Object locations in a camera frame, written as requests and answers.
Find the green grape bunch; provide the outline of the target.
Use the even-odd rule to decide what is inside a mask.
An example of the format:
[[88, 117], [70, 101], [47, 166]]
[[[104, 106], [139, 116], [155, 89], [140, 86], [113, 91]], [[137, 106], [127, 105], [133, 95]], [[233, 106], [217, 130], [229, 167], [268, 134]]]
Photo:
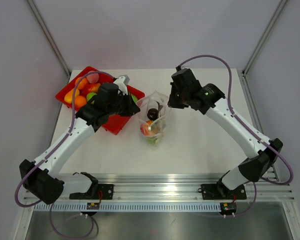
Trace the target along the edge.
[[159, 144], [161, 141], [161, 139], [157, 136], [150, 136], [146, 138], [146, 142], [151, 145], [151, 146], [156, 146], [157, 144]]

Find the clear zip top bag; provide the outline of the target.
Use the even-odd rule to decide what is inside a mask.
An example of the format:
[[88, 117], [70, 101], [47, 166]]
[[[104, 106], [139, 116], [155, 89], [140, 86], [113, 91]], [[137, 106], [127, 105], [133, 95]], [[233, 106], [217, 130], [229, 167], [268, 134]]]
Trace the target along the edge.
[[168, 129], [171, 108], [168, 106], [169, 97], [158, 91], [145, 96], [136, 102], [140, 112], [137, 114], [139, 132], [146, 144], [157, 148]]

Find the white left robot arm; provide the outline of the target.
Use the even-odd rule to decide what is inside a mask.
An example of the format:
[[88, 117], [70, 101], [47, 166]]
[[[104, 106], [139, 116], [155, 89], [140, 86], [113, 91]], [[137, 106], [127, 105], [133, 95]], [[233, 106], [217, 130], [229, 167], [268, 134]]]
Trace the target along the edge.
[[81, 172], [69, 180], [59, 178], [59, 172], [82, 143], [92, 136], [109, 117], [120, 115], [131, 117], [140, 112], [134, 102], [127, 84], [119, 79], [103, 83], [97, 95], [81, 107], [74, 115], [69, 128], [45, 152], [33, 161], [27, 159], [19, 165], [21, 182], [40, 202], [50, 205], [57, 201], [62, 193], [70, 199], [99, 199], [99, 181], [89, 173]]

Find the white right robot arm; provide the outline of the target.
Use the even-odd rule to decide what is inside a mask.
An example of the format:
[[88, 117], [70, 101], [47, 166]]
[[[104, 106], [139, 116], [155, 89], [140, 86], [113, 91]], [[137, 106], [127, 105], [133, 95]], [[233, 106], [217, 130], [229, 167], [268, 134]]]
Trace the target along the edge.
[[214, 84], [201, 86], [192, 70], [184, 68], [172, 76], [168, 106], [175, 109], [191, 107], [222, 127], [240, 146], [246, 159], [226, 172], [211, 191], [217, 199], [229, 199], [238, 187], [256, 183], [277, 160], [283, 143], [271, 140], [246, 120], [242, 120], [228, 104], [225, 94]]

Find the green bitter gourd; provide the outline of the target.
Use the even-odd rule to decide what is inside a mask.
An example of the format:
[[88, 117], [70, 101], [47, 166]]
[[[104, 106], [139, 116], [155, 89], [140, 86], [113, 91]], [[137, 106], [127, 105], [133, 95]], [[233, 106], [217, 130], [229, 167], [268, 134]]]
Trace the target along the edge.
[[137, 103], [138, 98], [135, 95], [131, 94], [131, 98], [132, 98], [134, 103]]

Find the dark purple mangosteen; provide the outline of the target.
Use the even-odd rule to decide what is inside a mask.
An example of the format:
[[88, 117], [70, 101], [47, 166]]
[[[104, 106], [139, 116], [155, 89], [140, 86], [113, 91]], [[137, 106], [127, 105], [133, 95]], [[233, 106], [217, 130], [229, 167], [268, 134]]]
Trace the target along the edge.
[[157, 108], [150, 108], [147, 111], [147, 118], [151, 121], [155, 121], [158, 119], [158, 109]]

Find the grey toy fish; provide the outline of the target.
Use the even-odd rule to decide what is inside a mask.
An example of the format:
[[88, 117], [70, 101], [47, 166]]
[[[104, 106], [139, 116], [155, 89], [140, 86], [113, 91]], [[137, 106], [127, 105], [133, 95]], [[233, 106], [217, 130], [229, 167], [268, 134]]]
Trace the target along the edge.
[[158, 101], [157, 101], [157, 118], [160, 118], [161, 117], [161, 110], [163, 108], [163, 105], [161, 105]]

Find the orange bell pepper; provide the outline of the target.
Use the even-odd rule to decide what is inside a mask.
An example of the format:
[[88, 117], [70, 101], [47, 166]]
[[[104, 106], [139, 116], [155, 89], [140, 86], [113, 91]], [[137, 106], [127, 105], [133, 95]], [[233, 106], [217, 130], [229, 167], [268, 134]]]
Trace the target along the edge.
[[143, 121], [140, 124], [140, 132], [146, 137], [153, 137], [155, 135], [163, 133], [162, 124], [159, 121]]

